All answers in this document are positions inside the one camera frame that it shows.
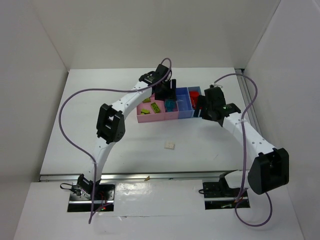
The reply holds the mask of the red curved lego brick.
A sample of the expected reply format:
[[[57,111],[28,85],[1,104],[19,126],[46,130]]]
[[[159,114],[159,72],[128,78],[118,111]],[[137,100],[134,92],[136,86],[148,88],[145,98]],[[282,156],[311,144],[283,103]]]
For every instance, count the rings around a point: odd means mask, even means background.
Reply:
[[[199,94],[198,91],[190,91],[190,92],[189,92],[189,96],[190,96],[190,101],[191,101],[191,103],[192,103],[193,101],[197,101],[197,102],[198,102],[198,98],[199,98],[200,94]]]

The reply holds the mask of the teal oval monster brick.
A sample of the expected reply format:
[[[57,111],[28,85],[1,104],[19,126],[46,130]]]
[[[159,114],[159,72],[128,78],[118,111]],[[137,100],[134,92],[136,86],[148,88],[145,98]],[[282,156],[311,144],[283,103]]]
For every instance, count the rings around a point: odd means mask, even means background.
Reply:
[[[176,112],[178,110],[177,103],[173,99],[166,99],[164,101],[164,107],[167,113]]]

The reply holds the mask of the green 2x4 lego brick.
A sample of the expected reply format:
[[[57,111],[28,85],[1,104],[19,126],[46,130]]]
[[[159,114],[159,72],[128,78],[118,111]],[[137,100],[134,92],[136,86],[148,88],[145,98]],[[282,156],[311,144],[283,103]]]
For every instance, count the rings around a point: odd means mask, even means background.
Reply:
[[[161,113],[161,109],[155,102],[151,103],[150,106],[155,114]]]

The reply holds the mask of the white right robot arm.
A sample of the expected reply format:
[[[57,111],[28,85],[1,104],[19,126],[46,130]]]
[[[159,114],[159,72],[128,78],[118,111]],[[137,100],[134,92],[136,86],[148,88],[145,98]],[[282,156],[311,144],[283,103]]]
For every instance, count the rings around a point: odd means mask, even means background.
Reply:
[[[220,87],[211,85],[198,97],[195,115],[217,122],[242,145],[250,169],[224,173],[222,182],[240,192],[251,189],[261,195],[289,183],[289,153],[267,142],[247,122],[234,103],[226,103]]]

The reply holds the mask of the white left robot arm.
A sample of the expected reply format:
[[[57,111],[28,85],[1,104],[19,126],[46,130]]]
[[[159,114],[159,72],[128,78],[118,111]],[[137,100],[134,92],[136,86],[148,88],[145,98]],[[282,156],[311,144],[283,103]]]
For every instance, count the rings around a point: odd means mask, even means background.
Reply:
[[[142,75],[136,85],[118,101],[101,105],[96,124],[97,139],[92,153],[93,166],[87,166],[77,180],[78,187],[90,200],[98,191],[102,170],[111,149],[125,135],[127,116],[153,94],[152,84],[158,83],[157,86],[160,87],[170,73],[170,68],[159,64],[155,71]]]

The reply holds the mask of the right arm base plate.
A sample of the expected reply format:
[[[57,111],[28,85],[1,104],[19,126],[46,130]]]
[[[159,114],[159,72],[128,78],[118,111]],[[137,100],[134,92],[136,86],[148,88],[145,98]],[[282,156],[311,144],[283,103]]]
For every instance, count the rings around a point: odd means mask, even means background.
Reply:
[[[206,210],[234,209],[239,192],[240,188],[230,188],[224,178],[203,182],[202,188],[198,190],[198,193],[204,197]]]

